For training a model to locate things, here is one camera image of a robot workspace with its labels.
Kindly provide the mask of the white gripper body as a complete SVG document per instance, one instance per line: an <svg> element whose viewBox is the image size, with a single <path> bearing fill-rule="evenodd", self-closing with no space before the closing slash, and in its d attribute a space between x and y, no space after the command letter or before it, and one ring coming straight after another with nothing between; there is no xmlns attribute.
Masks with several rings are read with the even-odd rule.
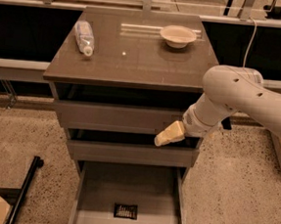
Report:
<svg viewBox="0 0 281 224"><path fill-rule="evenodd" d="M185 128L185 134L196 138L206 137L212 134L213 131L221 127L221 123L218 122L215 125L207 125L202 123L194 114L193 111L188 110L182 115L183 126Z"/></svg>

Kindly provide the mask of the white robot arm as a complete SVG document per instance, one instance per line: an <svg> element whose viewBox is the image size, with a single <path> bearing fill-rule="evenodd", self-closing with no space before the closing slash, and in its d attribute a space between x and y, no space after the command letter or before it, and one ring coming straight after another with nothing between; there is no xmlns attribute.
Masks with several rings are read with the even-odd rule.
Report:
<svg viewBox="0 0 281 224"><path fill-rule="evenodd" d="M281 94L262 86L253 68L218 65L205 72L204 92L180 120L155 137L158 146L210 135L226 117L241 111L281 138Z"/></svg>

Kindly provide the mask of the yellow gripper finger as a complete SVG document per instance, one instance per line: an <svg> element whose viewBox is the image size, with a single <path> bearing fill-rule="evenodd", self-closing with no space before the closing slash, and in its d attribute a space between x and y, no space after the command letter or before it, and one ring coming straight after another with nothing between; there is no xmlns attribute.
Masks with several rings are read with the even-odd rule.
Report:
<svg viewBox="0 0 281 224"><path fill-rule="evenodd" d="M182 121L174 121L164 131L156 135L154 141L157 146L165 146L184 140L185 128Z"/></svg>

